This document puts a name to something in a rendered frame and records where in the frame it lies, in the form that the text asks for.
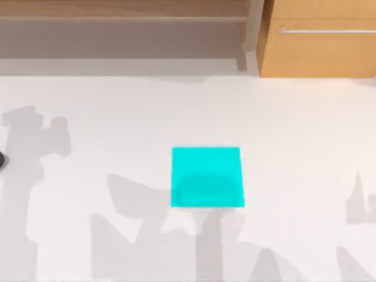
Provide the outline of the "open wooden shelf unit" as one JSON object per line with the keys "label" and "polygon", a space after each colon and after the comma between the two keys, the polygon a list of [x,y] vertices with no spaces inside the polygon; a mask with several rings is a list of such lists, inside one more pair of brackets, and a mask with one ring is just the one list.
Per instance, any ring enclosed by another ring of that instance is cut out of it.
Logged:
{"label": "open wooden shelf unit", "polygon": [[1,59],[230,59],[247,67],[264,0],[0,0]]}

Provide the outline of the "light wooden cupboard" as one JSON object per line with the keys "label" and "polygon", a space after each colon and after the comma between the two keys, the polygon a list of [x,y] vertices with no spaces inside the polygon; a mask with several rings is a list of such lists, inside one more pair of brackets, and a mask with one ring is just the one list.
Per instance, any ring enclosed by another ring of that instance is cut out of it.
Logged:
{"label": "light wooden cupboard", "polygon": [[278,33],[283,28],[376,30],[376,0],[265,0],[256,48],[262,77],[376,76],[376,35]]}

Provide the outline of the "flat cyan square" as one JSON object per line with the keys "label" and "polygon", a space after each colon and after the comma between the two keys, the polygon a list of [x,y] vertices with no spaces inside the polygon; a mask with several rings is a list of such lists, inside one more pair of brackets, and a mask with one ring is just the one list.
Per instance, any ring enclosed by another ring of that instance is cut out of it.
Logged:
{"label": "flat cyan square", "polygon": [[170,194],[172,207],[243,208],[240,148],[173,147]]}

